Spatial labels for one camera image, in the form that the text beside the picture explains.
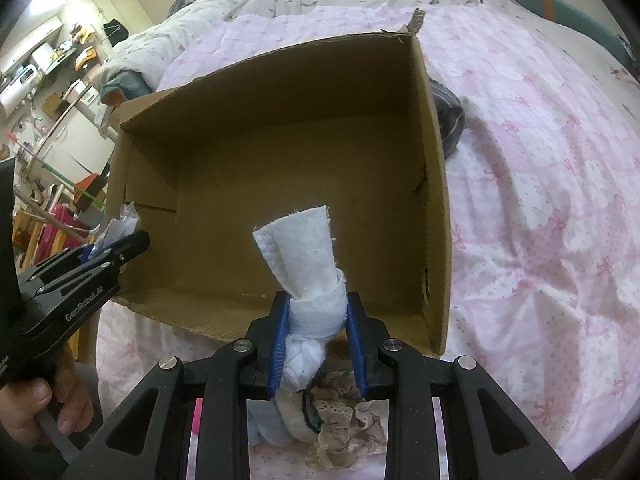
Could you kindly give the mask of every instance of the triangular cutout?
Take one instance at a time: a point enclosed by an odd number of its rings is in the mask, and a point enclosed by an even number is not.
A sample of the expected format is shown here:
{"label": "triangular cutout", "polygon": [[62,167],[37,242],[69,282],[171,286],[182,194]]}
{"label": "triangular cutout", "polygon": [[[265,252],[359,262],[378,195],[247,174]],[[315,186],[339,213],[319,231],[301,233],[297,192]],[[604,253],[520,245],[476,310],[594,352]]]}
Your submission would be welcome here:
{"label": "triangular cutout", "polygon": [[485,389],[478,390],[478,399],[489,432],[489,441],[495,454],[504,454],[521,449],[529,439],[504,412],[492,395]]}
{"label": "triangular cutout", "polygon": [[150,389],[140,397],[132,410],[120,421],[107,437],[106,444],[132,455],[139,455],[145,447],[146,432],[151,423],[158,390]]}

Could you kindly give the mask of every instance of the teal fabric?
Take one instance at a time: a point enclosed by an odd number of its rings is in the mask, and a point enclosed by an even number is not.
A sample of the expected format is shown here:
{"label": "teal fabric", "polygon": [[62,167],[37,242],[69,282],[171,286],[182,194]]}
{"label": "teal fabric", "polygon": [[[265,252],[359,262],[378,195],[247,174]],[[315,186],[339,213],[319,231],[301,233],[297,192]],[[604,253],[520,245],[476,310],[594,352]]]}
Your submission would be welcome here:
{"label": "teal fabric", "polygon": [[[543,0],[515,1],[525,9],[530,10],[542,18],[547,18],[547,16],[545,16]],[[609,53],[622,64],[622,66],[628,70],[632,69],[634,62],[615,34],[604,28],[581,10],[572,7],[568,3],[562,0],[551,0],[551,2],[553,6],[554,22],[560,23],[560,25],[572,28],[577,32],[581,32],[585,36],[588,36],[593,41],[596,41],[606,48]]]}

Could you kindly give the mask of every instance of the orange stripe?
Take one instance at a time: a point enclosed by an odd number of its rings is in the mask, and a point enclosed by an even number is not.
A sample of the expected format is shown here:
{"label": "orange stripe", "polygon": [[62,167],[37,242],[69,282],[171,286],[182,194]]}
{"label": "orange stripe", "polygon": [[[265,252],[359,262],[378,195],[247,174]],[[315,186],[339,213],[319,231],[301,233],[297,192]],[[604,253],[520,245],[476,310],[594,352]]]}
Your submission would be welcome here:
{"label": "orange stripe", "polygon": [[554,20],[554,0],[542,0],[542,6],[545,11],[545,18],[550,22]]}

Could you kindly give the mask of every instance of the plastic bag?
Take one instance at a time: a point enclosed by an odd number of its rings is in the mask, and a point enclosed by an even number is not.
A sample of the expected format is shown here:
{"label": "plastic bag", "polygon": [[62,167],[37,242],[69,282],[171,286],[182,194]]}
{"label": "plastic bag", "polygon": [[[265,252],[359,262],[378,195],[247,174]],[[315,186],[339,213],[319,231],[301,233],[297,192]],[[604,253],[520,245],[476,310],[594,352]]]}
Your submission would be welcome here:
{"label": "plastic bag", "polygon": [[120,218],[112,218],[109,220],[107,228],[97,237],[94,248],[89,254],[89,259],[95,258],[103,250],[121,238],[133,234],[136,230],[138,220],[140,220],[140,216],[136,211],[134,203],[123,204],[120,208]]}

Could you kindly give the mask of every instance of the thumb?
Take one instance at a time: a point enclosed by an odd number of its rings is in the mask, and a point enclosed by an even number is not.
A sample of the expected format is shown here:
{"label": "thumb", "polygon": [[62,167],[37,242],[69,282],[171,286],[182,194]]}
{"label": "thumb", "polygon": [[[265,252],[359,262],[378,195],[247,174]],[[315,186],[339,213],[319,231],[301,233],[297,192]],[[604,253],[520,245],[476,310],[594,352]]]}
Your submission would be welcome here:
{"label": "thumb", "polygon": [[40,439],[33,417],[50,400],[51,388],[43,379],[9,383],[0,390],[0,424],[16,442],[33,447]]}

